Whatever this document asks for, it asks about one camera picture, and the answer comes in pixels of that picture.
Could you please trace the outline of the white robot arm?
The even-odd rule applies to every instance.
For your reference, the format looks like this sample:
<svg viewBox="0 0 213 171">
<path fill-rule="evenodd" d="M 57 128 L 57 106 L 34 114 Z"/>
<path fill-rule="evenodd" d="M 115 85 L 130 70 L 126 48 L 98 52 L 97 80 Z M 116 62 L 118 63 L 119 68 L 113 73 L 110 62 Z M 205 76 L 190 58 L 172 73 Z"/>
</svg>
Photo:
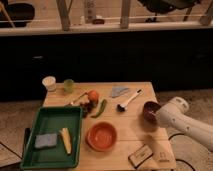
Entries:
<svg viewBox="0 0 213 171">
<path fill-rule="evenodd" d="M 156 120 L 161 127 L 171 126 L 213 152 L 213 126 L 186 115 L 188 102 L 173 97 L 156 111 Z"/>
</svg>

